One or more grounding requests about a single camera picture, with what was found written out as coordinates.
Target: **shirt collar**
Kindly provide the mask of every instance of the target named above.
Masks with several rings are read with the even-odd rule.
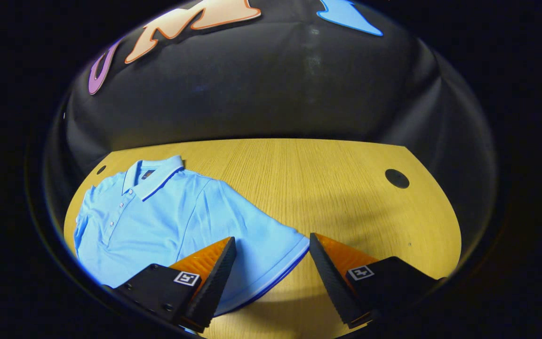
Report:
[[[137,182],[138,170],[141,167],[153,167],[156,170],[148,176],[139,185]],[[127,193],[130,189],[143,201],[152,195],[162,184],[170,178],[175,172],[183,168],[183,160],[181,156],[170,157],[162,161],[144,161],[139,160],[131,166],[125,173],[125,181],[122,185],[122,194]]]

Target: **shirt placket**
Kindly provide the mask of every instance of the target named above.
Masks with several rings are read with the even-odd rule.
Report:
[[[134,197],[135,193],[133,193],[133,190],[130,189],[129,191],[127,191],[126,194],[121,195],[120,202],[118,203],[118,205],[116,205],[113,212],[110,213],[107,225],[104,225],[105,229],[102,241],[105,245],[108,245],[108,243],[110,242],[110,237],[112,236],[114,229],[118,227],[122,213],[126,210],[129,202],[131,202]]]

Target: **table surface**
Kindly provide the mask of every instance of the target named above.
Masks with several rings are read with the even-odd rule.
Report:
[[[112,152],[69,205],[64,222],[69,248],[74,249],[75,218],[87,189],[138,160],[177,154],[187,169],[227,182],[260,210],[305,236],[323,234],[378,259],[398,256],[435,279],[449,275],[458,263],[461,234],[453,208],[411,152],[401,146],[320,139],[182,142]],[[392,185],[387,169],[405,174],[409,187]],[[213,318],[204,337],[322,339],[350,331],[307,255],[262,298]]]

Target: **orange letter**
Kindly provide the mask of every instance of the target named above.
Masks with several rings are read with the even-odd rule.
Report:
[[[248,0],[203,0],[190,9],[173,9],[143,27],[143,33],[137,39],[133,51],[125,58],[125,64],[137,60],[156,46],[158,40],[153,39],[153,35],[157,30],[166,39],[173,39],[201,11],[202,17],[191,25],[192,30],[244,21],[261,15],[260,9],[250,7]]]

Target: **polo shirt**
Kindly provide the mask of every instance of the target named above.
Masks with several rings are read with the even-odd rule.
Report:
[[[227,183],[183,168],[181,156],[137,161],[86,191],[75,251],[84,269],[116,288],[149,264],[171,266],[228,236],[237,256],[215,316],[260,298],[307,253],[309,240]]]

